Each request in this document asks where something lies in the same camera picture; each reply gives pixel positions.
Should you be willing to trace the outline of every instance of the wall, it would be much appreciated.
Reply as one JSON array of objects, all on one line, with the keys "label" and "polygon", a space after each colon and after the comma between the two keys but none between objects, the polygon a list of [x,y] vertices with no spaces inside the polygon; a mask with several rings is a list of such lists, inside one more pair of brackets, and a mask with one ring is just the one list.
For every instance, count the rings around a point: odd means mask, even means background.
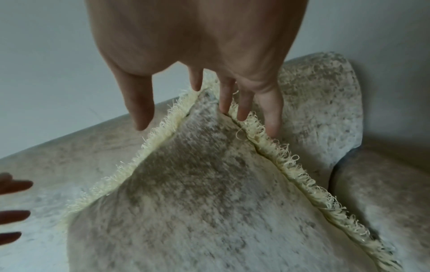
[{"label": "wall", "polygon": [[[288,59],[347,56],[365,104],[365,132],[428,168],[430,1],[310,0]],[[82,1],[0,3],[0,157],[126,113],[91,40]],[[160,102],[187,87],[174,65],[155,77]]]}]

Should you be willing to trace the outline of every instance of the cream fringe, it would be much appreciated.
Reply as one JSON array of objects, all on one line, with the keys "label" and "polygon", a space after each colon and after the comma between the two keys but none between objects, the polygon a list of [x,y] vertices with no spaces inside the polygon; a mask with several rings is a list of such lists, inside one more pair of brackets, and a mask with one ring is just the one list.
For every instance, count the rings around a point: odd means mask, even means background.
[{"label": "cream fringe", "polygon": [[[219,98],[219,83],[213,73],[205,74],[202,90],[211,91]],[[164,140],[171,137],[180,126],[181,121],[194,105],[200,92],[186,91],[168,111],[168,115],[149,134],[148,139],[142,145],[130,164],[118,166],[117,172],[97,183],[88,193],[83,193],[81,198],[67,208],[66,216],[60,224],[67,229],[68,222],[73,214],[89,206],[98,198],[109,194],[124,182],[136,169],[136,167]],[[281,146],[271,140],[265,133],[265,127],[260,123],[254,113],[251,113],[246,121],[236,119],[238,105],[233,102],[228,112],[229,116],[244,130],[248,139],[257,147],[259,152],[271,160],[278,169],[295,184],[333,225],[343,230],[350,239],[357,243],[376,263],[380,271],[403,272],[402,267],[396,262],[394,256],[379,240],[374,240],[369,230],[360,224],[354,216],[347,216],[347,211],[324,188],[316,185],[301,165],[296,164],[297,155],[291,155],[288,145]]]}]

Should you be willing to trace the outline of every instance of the hand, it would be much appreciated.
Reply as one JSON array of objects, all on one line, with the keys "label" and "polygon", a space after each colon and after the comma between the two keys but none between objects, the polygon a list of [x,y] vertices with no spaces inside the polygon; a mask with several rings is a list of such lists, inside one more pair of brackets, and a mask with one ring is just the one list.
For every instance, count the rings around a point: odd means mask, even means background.
[{"label": "hand", "polygon": [[[0,173],[0,195],[25,191],[31,186],[33,186],[31,181],[16,181],[10,174]],[[30,211],[3,211],[0,212],[0,225],[23,221],[29,216]],[[15,242],[21,234],[21,232],[0,233],[0,246]]]},{"label": "hand", "polygon": [[240,121],[255,95],[267,134],[277,135],[284,102],[277,74],[307,0],[86,0],[86,5],[96,45],[138,130],[154,116],[152,75],[180,61],[196,91],[203,69],[217,73],[224,114],[235,84]]}]

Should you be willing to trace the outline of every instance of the mottled gray fabric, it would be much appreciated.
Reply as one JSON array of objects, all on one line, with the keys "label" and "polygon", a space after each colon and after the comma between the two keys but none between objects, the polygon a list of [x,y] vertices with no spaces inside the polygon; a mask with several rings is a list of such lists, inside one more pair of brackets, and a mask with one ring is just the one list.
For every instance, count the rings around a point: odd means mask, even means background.
[{"label": "mottled gray fabric", "polygon": [[375,272],[203,93],[118,189],[79,212],[70,272]]},{"label": "mottled gray fabric", "polygon": [[[284,97],[279,141],[289,144],[298,163],[318,185],[328,188],[335,164],[363,136],[361,90],[351,64],[341,54],[315,53],[284,63],[279,72]],[[263,114],[253,110],[262,120]]]},{"label": "mottled gray fabric", "polygon": [[430,271],[430,175],[377,153],[353,150],[336,166],[331,191],[400,260]]}]

